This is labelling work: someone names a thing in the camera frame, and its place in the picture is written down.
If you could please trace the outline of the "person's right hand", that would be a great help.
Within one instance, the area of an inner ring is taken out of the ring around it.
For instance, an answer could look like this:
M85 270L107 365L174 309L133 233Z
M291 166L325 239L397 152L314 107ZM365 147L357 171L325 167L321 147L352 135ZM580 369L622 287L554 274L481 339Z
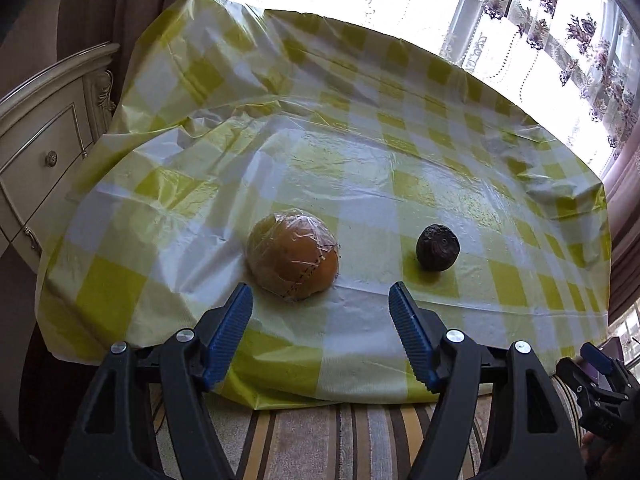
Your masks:
M607 445L592 432L582 437L580 448L588 479L639 479L639 433L626 440Z

